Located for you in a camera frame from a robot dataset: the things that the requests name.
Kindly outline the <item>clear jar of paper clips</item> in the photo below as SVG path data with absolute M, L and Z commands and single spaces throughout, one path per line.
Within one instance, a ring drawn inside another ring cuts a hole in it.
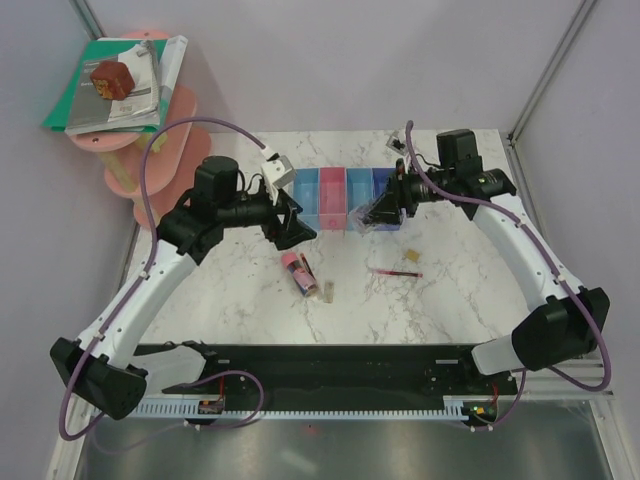
M 348 215 L 349 222 L 354 231 L 366 235 L 375 230 L 376 224 L 371 217 L 371 207 L 360 205 L 354 208 Z

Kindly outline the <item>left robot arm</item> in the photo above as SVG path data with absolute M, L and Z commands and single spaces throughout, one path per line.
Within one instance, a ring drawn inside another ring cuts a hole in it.
M 128 416 L 147 395 L 186 382 L 208 393 L 219 369 L 193 344 L 159 354 L 134 355 L 166 300 L 231 228 L 258 226 L 277 250 L 315 238 L 299 220 L 301 206 L 285 191 L 296 172 L 284 156 L 261 166 L 253 194 L 238 190 L 239 165 L 225 156 L 203 160 L 193 186 L 155 231 L 149 259 L 98 318 L 74 340 L 59 338 L 50 357 L 68 392 L 114 420 Z

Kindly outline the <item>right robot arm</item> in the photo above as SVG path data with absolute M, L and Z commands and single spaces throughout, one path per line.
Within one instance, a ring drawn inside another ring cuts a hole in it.
M 528 314 L 510 334 L 472 348 L 469 362 L 457 371 L 460 386 L 481 393 L 494 374 L 557 371 L 560 363 L 593 351 L 600 352 L 608 380 L 611 362 L 602 330 L 609 297 L 601 288 L 587 288 L 551 251 L 507 174 L 484 168 L 474 132 L 437 135 L 437 161 L 426 166 L 409 130 L 393 133 L 387 146 L 401 157 L 382 193 L 357 210 L 360 225 L 400 225 L 416 215 L 419 205 L 448 201 L 491 241 L 526 301 Z

